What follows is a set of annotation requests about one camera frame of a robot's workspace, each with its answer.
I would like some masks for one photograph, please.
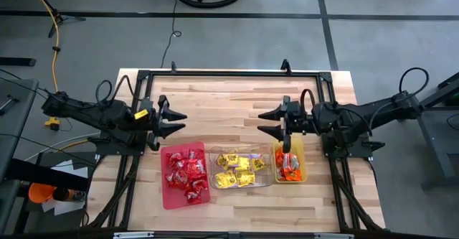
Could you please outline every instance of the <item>yellow plastic tray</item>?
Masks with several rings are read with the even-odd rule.
[[[300,162],[300,172],[301,172],[301,181],[299,182],[306,182],[306,180],[308,179],[308,175],[306,173],[306,161],[305,161],[305,158],[304,158],[304,150],[303,150],[303,141],[301,140],[301,137],[298,137],[298,136],[294,136],[292,137],[292,146],[290,148],[290,152],[291,153],[294,153],[297,157],[298,157],[298,160]],[[278,180],[278,178],[276,177],[276,165],[275,165],[275,151],[278,149],[278,148],[282,148],[282,145],[283,145],[283,142],[279,142],[279,141],[276,141],[273,143],[273,173],[274,173],[274,179],[276,182],[278,183],[299,183],[299,182],[293,182],[293,181],[280,181]]]

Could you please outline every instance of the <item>concrete floor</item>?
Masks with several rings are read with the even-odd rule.
[[[171,12],[174,0],[50,0],[61,10]],[[329,14],[459,14],[459,0],[326,0]],[[0,9],[43,10],[39,0],[0,0]],[[181,3],[178,12],[196,12]],[[205,12],[319,13],[317,0],[239,0]],[[340,70],[350,70],[359,103],[397,92],[400,75],[423,67],[431,81],[419,98],[459,68],[458,22],[331,21]],[[52,89],[51,21],[47,17],[0,17],[0,55],[33,57],[35,67],[1,67],[22,78],[36,78]],[[321,20],[302,19],[177,19],[183,35],[173,38],[165,66],[277,69],[284,58],[302,70],[330,70]],[[65,24],[57,61],[60,90],[81,100],[94,100],[103,79],[115,82],[122,67],[158,67],[167,45],[171,19],[89,18]],[[407,77],[414,91],[423,81]],[[53,144],[95,130],[73,121],[70,132],[43,128],[47,117],[36,98],[23,136]],[[412,134],[406,139],[402,134]],[[425,192],[420,183],[437,174],[414,121],[391,123],[374,132],[386,147],[375,154],[379,196],[387,228],[402,233],[459,237],[459,189]],[[37,147],[21,142],[16,157],[24,159]]]

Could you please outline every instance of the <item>wooden table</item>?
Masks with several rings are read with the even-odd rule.
[[[118,80],[128,75],[131,82],[135,82],[137,72],[138,69],[121,69]],[[332,76],[336,100],[342,104],[356,103],[351,73],[336,71],[332,72]],[[270,144],[273,138],[258,131],[257,126],[273,125],[275,122],[261,120],[257,115],[279,106],[284,95],[298,100],[304,88],[311,88],[316,93],[314,79],[156,77],[152,92],[155,107],[159,95],[166,95],[171,109],[188,115],[183,121],[186,128],[170,135],[161,144],[170,146],[202,141],[206,149],[213,146]],[[118,99],[131,104],[132,97],[126,84],[121,86]],[[307,100],[306,110],[310,109],[311,103]],[[306,183],[274,184],[250,189],[211,188],[210,203],[176,210],[165,210],[162,206],[159,154],[147,147],[137,174],[129,229],[339,231],[330,169],[321,151],[319,138],[315,134],[308,134],[303,136],[303,142],[308,172]],[[95,172],[89,194],[88,212],[91,218],[103,209],[113,193],[119,161],[119,156],[106,157]],[[384,227],[378,191],[368,163],[362,159],[350,159],[349,166],[356,198],[376,224]],[[346,220],[351,224],[346,200],[344,207]],[[122,210],[120,207],[118,222]]]

